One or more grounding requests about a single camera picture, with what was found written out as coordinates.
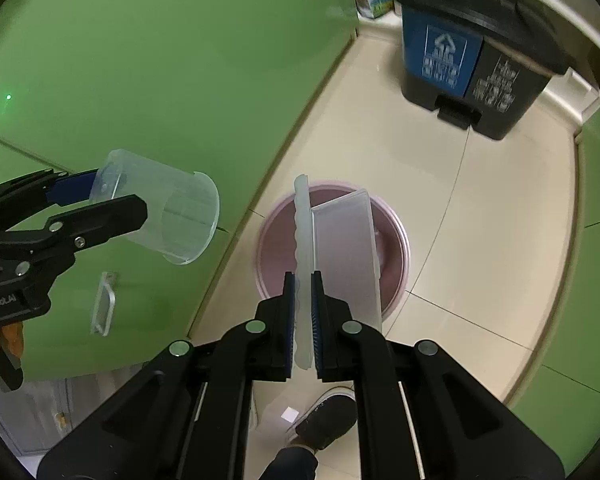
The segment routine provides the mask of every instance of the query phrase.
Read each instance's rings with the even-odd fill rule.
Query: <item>plastic container lid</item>
[[[494,38],[552,72],[564,74],[573,63],[558,43],[553,27],[521,0],[397,1]]]

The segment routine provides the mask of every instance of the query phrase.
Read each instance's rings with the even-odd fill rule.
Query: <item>cabinet handle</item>
[[[115,272],[103,272],[96,294],[96,302],[91,317],[91,333],[106,336],[111,328],[113,309],[116,306],[116,293],[113,286],[118,275]]]

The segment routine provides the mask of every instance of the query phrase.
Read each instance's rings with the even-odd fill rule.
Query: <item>trash bin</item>
[[[403,95],[500,140],[571,64],[553,27],[520,0],[397,0]]]

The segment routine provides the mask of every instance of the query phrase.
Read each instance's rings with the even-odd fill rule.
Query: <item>beige floor tile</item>
[[[539,127],[529,128],[529,123]],[[551,98],[542,93],[514,129],[521,129],[524,135],[542,144],[548,150],[564,152],[573,149],[573,138],[582,127],[567,116]]]
[[[358,39],[255,210],[266,216],[277,200],[293,191],[301,173],[311,182],[341,180],[365,187],[384,199],[405,226],[411,245],[410,289],[442,220],[467,132],[404,99],[398,75],[387,68],[394,51],[387,42]],[[378,53],[384,61],[376,70],[372,67]]]
[[[282,441],[277,442],[267,438],[258,430],[250,431],[247,435],[247,449],[244,457],[244,480],[258,480],[275,458],[276,453],[284,446]]]
[[[327,449],[319,451],[316,456],[321,464],[354,478],[360,478],[358,425],[356,424]]]
[[[504,140],[468,139],[458,182],[413,293],[533,348],[571,234],[574,146],[530,110]],[[534,138],[533,129],[538,129]],[[569,134],[563,129],[563,136]]]
[[[437,342],[499,399],[509,393],[529,350],[451,314],[414,294],[409,296],[388,339],[413,345]]]
[[[395,321],[398,319],[398,316],[400,315],[402,309],[404,308],[404,304],[406,303],[408,298],[409,298],[409,296],[407,295],[404,298],[404,301],[400,305],[397,305],[394,308],[394,311],[391,314],[389,314],[388,317],[386,317],[385,319],[382,320],[382,335],[384,337],[387,337],[389,331],[391,330],[392,326],[395,324]]]
[[[202,318],[196,320],[189,333],[194,345],[220,339],[232,326],[253,319],[260,302],[253,261],[262,222],[260,215],[251,213]]]
[[[348,475],[321,463],[318,463],[318,469],[315,472],[315,480],[353,480],[354,478],[360,478],[360,476]]]

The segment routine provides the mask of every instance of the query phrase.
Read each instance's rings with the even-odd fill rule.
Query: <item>clear plastic cup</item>
[[[184,265],[202,254],[213,237],[220,196],[204,173],[185,173],[126,150],[114,150],[98,170],[91,187],[92,203],[126,195],[146,202],[144,225],[125,236]]]

